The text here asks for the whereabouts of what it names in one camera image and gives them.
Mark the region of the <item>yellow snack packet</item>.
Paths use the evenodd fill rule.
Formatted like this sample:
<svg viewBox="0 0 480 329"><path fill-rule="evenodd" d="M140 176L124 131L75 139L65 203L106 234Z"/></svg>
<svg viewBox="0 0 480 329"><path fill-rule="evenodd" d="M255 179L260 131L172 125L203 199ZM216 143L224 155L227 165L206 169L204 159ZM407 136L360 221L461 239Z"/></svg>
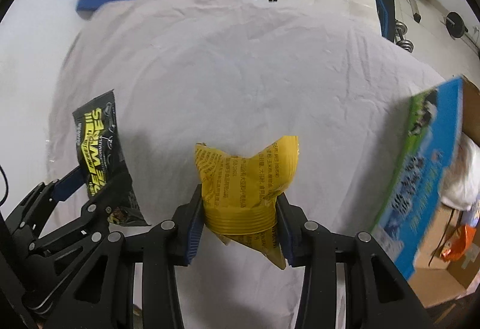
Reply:
<svg viewBox="0 0 480 329"><path fill-rule="evenodd" d="M295 135L282 136L250 158L198 143L194 163L208 229L222 243L239 243L285 269L276 204L295 177L298 157Z"/></svg>

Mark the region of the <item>black yellow wipes packet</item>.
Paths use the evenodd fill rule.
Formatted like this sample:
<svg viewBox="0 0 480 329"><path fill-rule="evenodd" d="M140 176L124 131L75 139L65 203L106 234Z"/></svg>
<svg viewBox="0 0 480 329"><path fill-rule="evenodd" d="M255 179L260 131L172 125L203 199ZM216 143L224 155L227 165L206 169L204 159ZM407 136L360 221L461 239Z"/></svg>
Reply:
<svg viewBox="0 0 480 329"><path fill-rule="evenodd" d="M107 219L124 227L145 227L120 144L116 121L116 101L108 91L72 113L76 127L76 155L90 199L108 186L120 185L109 205Z"/></svg>

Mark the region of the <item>orange snack bag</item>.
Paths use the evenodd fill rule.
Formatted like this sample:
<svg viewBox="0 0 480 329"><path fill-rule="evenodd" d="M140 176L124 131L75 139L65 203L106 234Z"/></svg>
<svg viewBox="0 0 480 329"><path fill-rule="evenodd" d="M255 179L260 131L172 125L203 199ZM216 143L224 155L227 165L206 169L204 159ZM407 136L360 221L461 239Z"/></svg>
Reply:
<svg viewBox="0 0 480 329"><path fill-rule="evenodd" d="M457 261L473 243L477 229L468 224L461 224L442 247L440 258L445 261Z"/></svg>

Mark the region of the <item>white soft bag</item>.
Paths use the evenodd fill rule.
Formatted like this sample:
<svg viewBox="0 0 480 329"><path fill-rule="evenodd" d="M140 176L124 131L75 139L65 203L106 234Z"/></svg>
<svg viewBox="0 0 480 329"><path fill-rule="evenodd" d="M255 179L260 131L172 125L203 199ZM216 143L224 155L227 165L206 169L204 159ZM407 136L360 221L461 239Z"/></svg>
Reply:
<svg viewBox="0 0 480 329"><path fill-rule="evenodd" d="M455 210L471 210L479 194L479 146L461 134L456 158L442 179L441 202Z"/></svg>

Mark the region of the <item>open cardboard box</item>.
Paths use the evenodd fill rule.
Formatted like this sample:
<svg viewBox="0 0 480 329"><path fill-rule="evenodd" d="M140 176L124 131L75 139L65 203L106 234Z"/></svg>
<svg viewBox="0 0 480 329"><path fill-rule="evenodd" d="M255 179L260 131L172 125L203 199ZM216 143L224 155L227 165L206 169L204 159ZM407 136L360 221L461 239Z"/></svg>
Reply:
<svg viewBox="0 0 480 329"><path fill-rule="evenodd" d="M463 295L479 271L479 241L457 262L440 257L461 212L441 188L466 135L479 142L479 89L456 77L413 96L403 149L371 233L426 308Z"/></svg>

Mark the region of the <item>grey bed sheet cloth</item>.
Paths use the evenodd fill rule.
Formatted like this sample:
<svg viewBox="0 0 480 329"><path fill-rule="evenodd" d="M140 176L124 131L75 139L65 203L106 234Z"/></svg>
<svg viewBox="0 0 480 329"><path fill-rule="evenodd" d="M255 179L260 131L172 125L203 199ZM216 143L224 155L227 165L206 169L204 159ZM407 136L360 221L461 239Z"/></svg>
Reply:
<svg viewBox="0 0 480 329"><path fill-rule="evenodd" d="M84 25L49 115L52 178L77 164L74 110L115 94L120 144L149 224L199 182L194 147L251 157L299 140L290 203L353 236L374 224L409 100L443 78L361 22L263 0L112 2Z"/></svg>

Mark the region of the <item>chrome dumbbell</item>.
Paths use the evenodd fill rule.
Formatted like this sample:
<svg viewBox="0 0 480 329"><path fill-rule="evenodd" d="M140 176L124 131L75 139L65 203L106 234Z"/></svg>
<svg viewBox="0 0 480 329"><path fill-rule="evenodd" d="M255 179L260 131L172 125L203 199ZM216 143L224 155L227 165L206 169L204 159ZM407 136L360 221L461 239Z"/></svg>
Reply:
<svg viewBox="0 0 480 329"><path fill-rule="evenodd" d="M396 20L395 21L395 31L394 31L394 43L400 48L412 53L414 50L414 44L412 41L405 38L408 33L408 27L405 23Z"/></svg>

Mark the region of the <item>black blue weight bench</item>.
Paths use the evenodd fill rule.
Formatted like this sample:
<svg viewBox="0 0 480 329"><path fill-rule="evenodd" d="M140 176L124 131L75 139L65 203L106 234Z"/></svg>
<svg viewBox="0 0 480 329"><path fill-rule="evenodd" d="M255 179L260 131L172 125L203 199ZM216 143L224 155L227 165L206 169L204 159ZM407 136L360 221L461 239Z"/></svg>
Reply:
<svg viewBox="0 0 480 329"><path fill-rule="evenodd" d="M395 0L376 0L377 15L380 22L382 37L395 40Z"/></svg>

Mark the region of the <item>floor barbell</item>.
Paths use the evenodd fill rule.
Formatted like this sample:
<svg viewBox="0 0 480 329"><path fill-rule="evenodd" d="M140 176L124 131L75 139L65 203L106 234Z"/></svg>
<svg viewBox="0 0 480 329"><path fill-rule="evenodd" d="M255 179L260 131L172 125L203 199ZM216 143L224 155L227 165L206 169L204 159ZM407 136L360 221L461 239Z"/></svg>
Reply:
<svg viewBox="0 0 480 329"><path fill-rule="evenodd" d="M449 12L444 18L444 24L451 38L465 41L473 50L479 52L479 26L474 26L470 31L457 12Z"/></svg>

